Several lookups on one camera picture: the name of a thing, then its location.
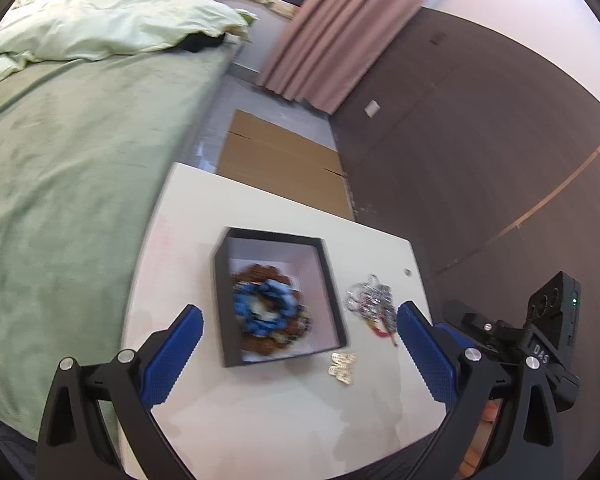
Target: gray floor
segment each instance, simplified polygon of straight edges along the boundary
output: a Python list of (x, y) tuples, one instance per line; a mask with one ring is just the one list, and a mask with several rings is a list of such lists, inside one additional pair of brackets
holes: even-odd
[(214, 173), (236, 110), (243, 110), (336, 150), (326, 115), (314, 113), (298, 103), (290, 103), (250, 83), (225, 75), (208, 116), (196, 134), (197, 138), (179, 161)]

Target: hand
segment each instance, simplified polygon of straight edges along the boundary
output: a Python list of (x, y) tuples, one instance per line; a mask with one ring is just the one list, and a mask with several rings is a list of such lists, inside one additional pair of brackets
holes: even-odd
[(464, 478), (475, 473), (484, 449), (487, 447), (487, 442), (489, 441), (491, 431), (493, 431), (493, 423), (498, 416), (499, 409), (499, 400), (487, 401), (487, 405), (484, 407), (484, 412), (482, 413), (482, 420), (475, 431), (474, 439), (471, 441), (464, 460), (458, 468), (458, 471)]

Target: wall outlet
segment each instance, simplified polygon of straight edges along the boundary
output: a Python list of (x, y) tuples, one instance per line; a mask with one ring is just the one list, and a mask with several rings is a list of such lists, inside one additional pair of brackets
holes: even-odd
[(380, 109), (380, 105), (378, 103), (376, 103), (375, 101), (371, 101), (365, 107), (365, 114), (367, 114), (369, 117), (373, 117), (375, 114), (378, 113), (379, 109)]

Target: cardboard sheet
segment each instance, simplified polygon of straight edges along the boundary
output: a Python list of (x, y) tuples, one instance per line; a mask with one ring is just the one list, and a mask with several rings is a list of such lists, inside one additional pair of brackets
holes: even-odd
[(216, 173), (353, 220), (337, 152), (241, 110)]

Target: white wall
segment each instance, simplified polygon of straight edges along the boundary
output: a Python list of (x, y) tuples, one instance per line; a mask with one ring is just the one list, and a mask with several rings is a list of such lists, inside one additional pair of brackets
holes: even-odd
[(276, 41), (291, 22), (290, 19), (250, 0), (218, 0), (234, 9), (244, 9), (256, 14), (258, 19), (249, 30), (251, 43), (243, 43), (234, 63), (259, 72), (264, 67)]
[(425, 6), (535, 50), (600, 101), (600, 22), (584, 0), (429, 0)]

